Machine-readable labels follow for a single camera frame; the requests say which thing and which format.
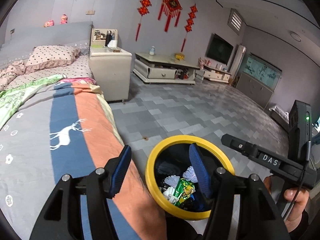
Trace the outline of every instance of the deer print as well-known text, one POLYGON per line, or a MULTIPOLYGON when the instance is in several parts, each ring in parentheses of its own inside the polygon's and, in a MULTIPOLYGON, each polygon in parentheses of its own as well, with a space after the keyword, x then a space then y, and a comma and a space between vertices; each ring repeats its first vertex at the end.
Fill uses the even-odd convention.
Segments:
POLYGON ((59 132, 55 132, 55 133, 50 133, 50 135, 54 135, 52 138, 50 138, 50 140, 54 139, 54 138, 59 138, 59 143, 55 146, 51 146, 50 145, 50 150, 56 150, 58 149, 61 145, 69 145, 70 143, 70 135, 69 135, 69 131, 73 130, 73 131, 80 131, 80 132, 88 132, 91 131, 91 129, 81 129, 81 128, 77 128, 76 126, 79 124, 79 122, 84 122, 87 119, 79 119, 78 121, 76 121, 75 123, 73 123, 70 126, 67 126, 65 128, 63 128, 61 131, 59 132))

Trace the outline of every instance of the green snack wrapper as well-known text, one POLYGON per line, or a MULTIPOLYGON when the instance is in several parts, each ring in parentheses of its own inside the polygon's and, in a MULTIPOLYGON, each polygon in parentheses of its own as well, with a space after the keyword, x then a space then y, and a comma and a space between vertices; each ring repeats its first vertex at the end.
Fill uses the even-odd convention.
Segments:
POLYGON ((179 201, 175 202, 175 206, 180 206, 182 202, 190 197, 192 193, 196 192, 195 185, 191 181, 179 179, 178 185, 173 193, 173 196, 178 198, 179 201))

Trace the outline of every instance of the pink doll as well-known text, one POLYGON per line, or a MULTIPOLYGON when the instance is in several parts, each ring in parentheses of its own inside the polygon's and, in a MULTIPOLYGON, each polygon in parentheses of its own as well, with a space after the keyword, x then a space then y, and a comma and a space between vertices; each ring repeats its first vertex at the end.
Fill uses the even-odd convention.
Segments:
POLYGON ((68 23, 68 16, 65 14, 62 14, 60 24, 66 24, 66 23, 68 23))
POLYGON ((50 27, 50 26, 54 26, 54 21, 53 20, 45 22, 44 25, 43 25, 43 27, 50 27))

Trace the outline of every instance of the fish tank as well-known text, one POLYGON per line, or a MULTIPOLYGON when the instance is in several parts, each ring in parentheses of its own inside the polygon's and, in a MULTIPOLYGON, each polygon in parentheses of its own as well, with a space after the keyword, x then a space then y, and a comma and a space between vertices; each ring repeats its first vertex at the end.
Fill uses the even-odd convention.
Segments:
POLYGON ((276 89, 282 74, 281 69, 252 53, 244 56, 237 75, 240 76, 242 72, 259 80, 272 91, 276 89))

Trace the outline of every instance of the metal screw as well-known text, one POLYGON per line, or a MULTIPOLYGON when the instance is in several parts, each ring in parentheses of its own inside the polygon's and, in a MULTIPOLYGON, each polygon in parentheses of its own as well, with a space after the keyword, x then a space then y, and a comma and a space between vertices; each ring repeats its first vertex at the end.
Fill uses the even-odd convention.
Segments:
POLYGON ((61 179, 63 181, 68 181, 70 179, 70 175, 69 174, 64 174, 61 179))
POLYGON ((103 173, 104 173, 104 168, 97 168, 97 169, 96 169, 96 173, 97 173, 98 175, 103 174, 103 173))
POLYGON ((253 181, 258 181, 259 180, 259 176, 257 174, 251 174, 250 178, 253 180, 253 181))
POLYGON ((226 173, 226 170, 225 170, 224 168, 222 168, 222 167, 218 167, 218 168, 217 168, 217 173, 219 173, 219 174, 225 174, 225 173, 226 173))

